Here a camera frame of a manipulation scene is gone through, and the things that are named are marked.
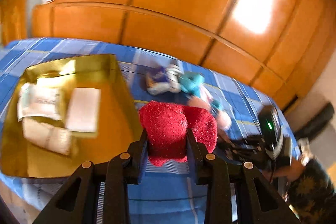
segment pink plush toy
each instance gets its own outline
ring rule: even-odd
[[[211,105],[197,96],[192,96],[188,100],[188,105],[204,108],[210,113],[212,113]],[[226,112],[217,109],[215,119],[217,122],[218,129],[228,130],[231,127],[231,118]]]

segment yellow stripe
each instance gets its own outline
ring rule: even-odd
[[[132,65],[132,64],[133,64],[133,63],[122,62],[122,61],[118,61],[118,63],[123,63],[123,64],[130,64],[130,65]]]
[[[213,87],[214,89],[218,89],[218,90],[220,90],[220,88],[219,88],[219,87],[217,87],[217,86],[214,86],[214,85],[210,85],[210,84],[207,84],[207,83],[203,83],[203,85],[211,86],[211,87]]]
[[[256,125],[255,122],[249,122],[249,121],[241,121],[241,120],[236,120],[238,123],[243,123],[243,124],[251,124],[251,125]]]
[[[133,100],[135,103],[142,103],[142,104],[147,104],[148,101],[142,101],[142,100]]]
[[[48,52],[46,52],[46,51],[37,51],[37,50],[26,50],[26,52],[48,53]]]

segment patterned shirt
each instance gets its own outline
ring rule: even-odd
[[[288,196],[302,223],[336,223],[336,190],[316,159],[290,185]]]

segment gold tray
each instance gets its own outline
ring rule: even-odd
[[[22,122],[17,121],[19,91],[27,82],[60,88],[63,111],[68,107],[74,88],[100,89],[98,132],[95,138],[73,135],[69,156],[28,142],[23,137]],[[37,119],[64,127],[64,119]],[[22,178],[66,177],[86,160],[94,164],[110,161],[125,152],[131,142],[138,140],[141,132],[133,98],[114,55],[87,55],[48,61],[27,68],[15,88],[3,127],[1,171],[8,176]]]

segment plush toy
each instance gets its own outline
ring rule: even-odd
[[[204,82],[203,75],[196,72],[186,71],[184,74],[179,75],[178,81],[183,92],[200,97],[200,86]]]
[[[155,166],[168,160],[187,161],[187,128],[191,128],[195,140],[205,144],[209,153],[215,149],[217,124],[202,108],[151,101],[139,114],[148,135],[148,159]]]
[[[158,95],[167,91],[178,93],[181,91],[177,79],[181,71],[178,66],[170,64],[168,67],[159,66],[146,74],[147,91],[151,95]]]
[[[231,127],[230,116],[223,111],[221,103],[214,100],[210,92],[204,87],[204,76],[200,73],[187,71],[179,75],[181,90],[191,95],[188,105],[201,107],[209,111],[216,119],[219,129],[228,130]]]
[[[209,104],[197,96],[192,96],[188,100],[188,105],[201,107],[209,111],[215,117],[218,129],[228,130],[231,127],[230,116],[221,109],[220,103],[217,100],[213,100]]]

